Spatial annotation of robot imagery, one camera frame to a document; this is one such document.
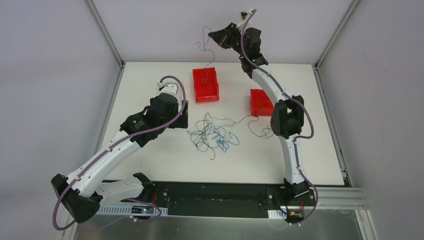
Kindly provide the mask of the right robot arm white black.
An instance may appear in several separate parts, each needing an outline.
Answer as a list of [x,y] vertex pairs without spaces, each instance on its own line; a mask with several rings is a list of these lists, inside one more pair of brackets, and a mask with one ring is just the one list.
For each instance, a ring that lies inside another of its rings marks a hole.
[[310,190],[305,179],[299,137],[305,123],[304,99],[290,95],[272,76],[268,61],[261,53],[261,31],[249,27],[241,31],[235,23],[222,30],[212,31],[208,36],[223,49],[239,54],[243,71],[256,82],[273,103],[270,119],[271,130],[281,143],[285,164],[284,200],[296,205]]

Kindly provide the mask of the red bin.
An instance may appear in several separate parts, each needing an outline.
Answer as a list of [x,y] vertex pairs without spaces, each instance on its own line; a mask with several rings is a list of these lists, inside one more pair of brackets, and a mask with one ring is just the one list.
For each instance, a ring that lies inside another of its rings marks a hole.
[[250,89],[250,114],[254,117],[271,117],[274,105],[263,89]]
[[193,69],[192,76],[197,103],[215,102],[220,99],[217,72],[214,67]]

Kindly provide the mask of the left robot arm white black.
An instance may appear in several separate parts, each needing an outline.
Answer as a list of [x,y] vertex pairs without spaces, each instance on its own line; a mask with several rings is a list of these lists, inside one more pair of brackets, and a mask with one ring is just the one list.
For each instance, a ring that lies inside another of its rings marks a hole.
[[132,114],[119,126],[108,144],[80,168],[68,175],[56,174],[51,185],[74,222],[84,223],[109,203],[130,198],[147,202],[152,198],[152,182],[141,172],[126,179],[104,183],[104,179],[125,159],[155,140],[167,128],[188,127],[188,104],[170,93],[150,99],[141,112]]

